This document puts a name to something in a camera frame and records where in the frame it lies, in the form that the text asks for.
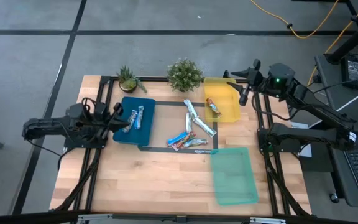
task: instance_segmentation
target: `white wrapper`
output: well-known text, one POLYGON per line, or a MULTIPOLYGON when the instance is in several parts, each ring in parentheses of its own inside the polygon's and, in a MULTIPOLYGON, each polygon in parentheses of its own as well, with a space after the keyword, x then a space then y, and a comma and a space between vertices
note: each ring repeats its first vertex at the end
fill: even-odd
POLYGON ((193 120, 198 126, 200 126, 209 136, 213 137, 216 131, 208 127, 201 119, 196 118, 193 120))
POLYGON ((185 99, 185 100, 183 100, 183 102, 186 104, 187 109, 189 110, 189 113, 190 113, 190 117, 194 121, 194 119, 198 118, 198 115, 197 115, 197 112, 194 109, 193 105, 191 104, 191 101, 189 99, 185 99))
POLYGON ((186 113, 186 132, 190 133, 192 131, 191 128, 191 118, 190 118, 190 114, 186 113))

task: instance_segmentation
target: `wooden tabletop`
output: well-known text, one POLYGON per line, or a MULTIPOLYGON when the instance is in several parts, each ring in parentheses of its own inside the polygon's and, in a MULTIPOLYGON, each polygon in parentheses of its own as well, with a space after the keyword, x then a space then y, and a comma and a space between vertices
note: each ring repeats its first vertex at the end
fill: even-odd
MULTIPOLYGON (((84 76, 77 101, 79 102, 83 97, 96 99, 99 81, 100 76, 84 76)), ((153 98, 157 101, 183 101, 188 98, 192 102, 204 102, 202 84, 199 89, 188 93, 172 91, 166 82, 144 82, 144 85, 148 90, 147 94, 139 88, 132 94, 127 94, 121 91, 118 82, 114 82, 110 111, 115 102, 121 102, 124 96, 153 98)), ((263 97, 260 99, 264 109, 263 97)), ((270 104, 274 113, 288 117, 285 102, 279 103, 277 99, 271 98, 270 104)), ((258 203, 224 207, 218 205, 214 196, 210 155, 142 152, 136 146, 114 142, 110 133, 108 143, 101 153, 91 210, 103 213, 272 215, 264 159, 259 153, 257 144, 257 115, 250 103, 240 109, 239 121, 218 123, 218 148, 247 147, 249 149, 259 195, 258 203)), ((273 118, 275 122, 290 125, 288 121, 273 118)), ((168 125, 167 130, 171 131, 172 127, 166 125, 168 125)), ((77 184, 84 153, 85 149, 75 149, 62 159, 50 208, 59 206, 77 184)), ((287 188, 302 208, 310 213, 299 161, 290 153, 281 153, 280 156, 287 188)), ((88 184, 84 188, 80 208, 85 207, 87 192, 88 184)), ((276 196, 279 212, 283 213, 277 186, 276 196)))

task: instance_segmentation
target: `blue tray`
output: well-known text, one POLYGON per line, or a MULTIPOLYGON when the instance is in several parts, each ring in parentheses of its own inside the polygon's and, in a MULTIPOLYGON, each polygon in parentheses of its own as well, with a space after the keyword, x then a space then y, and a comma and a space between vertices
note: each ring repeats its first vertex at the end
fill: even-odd
POLYGON ((125 96, 121 101, 124 112, 121 118, 127 121, 132 113, 132 110, 139 111, 139 106, 143 106, 142 126, 139 130, 135 129, 135 124, 132 125, 128 133, 121 130, 114 133, 112 139, 123 144, 134 144, 137 146, 148 146, 150 141, 150 134, 153 125, 155 100, 147 98, 136 98, 125 96))

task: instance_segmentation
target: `black desk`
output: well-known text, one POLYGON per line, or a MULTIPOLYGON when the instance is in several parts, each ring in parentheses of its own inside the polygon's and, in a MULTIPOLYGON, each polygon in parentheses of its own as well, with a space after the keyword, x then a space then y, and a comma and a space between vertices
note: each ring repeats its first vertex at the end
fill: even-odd
MULTIPOLYGON (((321 75, 324 86, 333 85, 342 82, 341 66, 331 65, 326 61, 324 55, 315 57, 318 71, 321 75)), ((358 90, 350 90, 338 85, 326 90, 328 102, 334 109, 338 109, 348 101, 358 95, 358 90)), ((337 190, 340 191, 346 199, 348 205, 358 207, 358 188, 351 172, 351 168, 347 164, 345 154, 342 151, 330 149, 334 172, 336 174, 337 190)))

